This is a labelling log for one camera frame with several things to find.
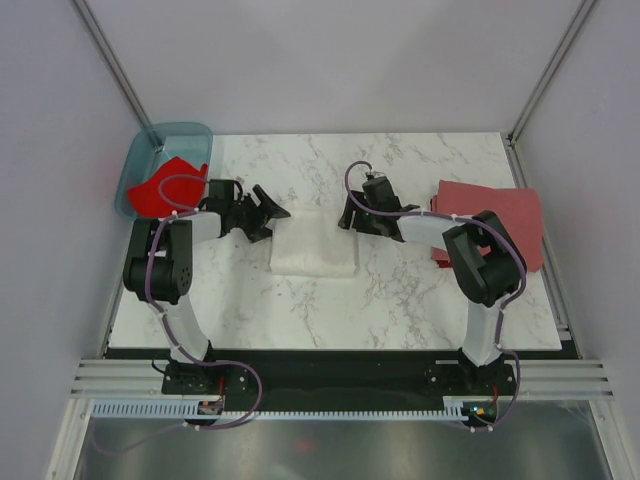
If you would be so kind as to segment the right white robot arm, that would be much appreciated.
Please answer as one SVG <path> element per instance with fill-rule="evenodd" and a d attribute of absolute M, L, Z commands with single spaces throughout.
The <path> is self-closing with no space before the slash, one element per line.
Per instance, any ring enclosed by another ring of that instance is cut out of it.
<path fill-rule="evenodd" d="M 338 226 L 404 243 L 420 243 L 447 253 L 457 285 L 468 300 L 458 368 L 467 392 L 483 392 L 494 381 L 491 363 L 505 353 L 501 343 L 504 310 L 526 286 L 526 262 L 498 215 L 430 212 L 402 206 L 385 176 L 369 173 L 360 191 L 346 189 Z"/>

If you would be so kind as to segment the white t shirt red print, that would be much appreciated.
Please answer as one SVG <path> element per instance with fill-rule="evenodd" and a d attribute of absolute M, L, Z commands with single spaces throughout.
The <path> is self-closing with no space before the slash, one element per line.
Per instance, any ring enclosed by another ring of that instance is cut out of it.
<path fill-rule="evenodd" d="M 341 211 L 328 206 L 290 202 L 290 217 L 274 223 L 270 271 L 275 275 L 352 278 L 358 271 L 353 231 L 338 226 Z"/>

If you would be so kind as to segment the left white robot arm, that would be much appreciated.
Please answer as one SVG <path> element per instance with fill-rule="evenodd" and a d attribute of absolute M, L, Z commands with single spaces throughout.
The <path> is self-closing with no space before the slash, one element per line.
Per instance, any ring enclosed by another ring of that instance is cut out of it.
<path fill-rule="evenodd" d="M 207 195 L 193 206 L 165 194 L 175 180 L 192 180 L 207 186 Z M 190 364 L 185 382 L 198 393 L 208 393 L 219 382 L 222 361 L 212 357 L 213 347 L 195 315 L 189 291 L 194 275 L 194 247 L 219 239 L 234 229 L 252 243 L 272 237 L 268 224 L 291 213 L 256 185 L 250 193 L 237 180 L 205 180 L 176 174 L 157 186 L 170 212 L 162 218 L 138 218 L 133 223 L 123 269 L 126 290 L 134 293 L 158 318 L 170 345 L 171 358 Z"/>

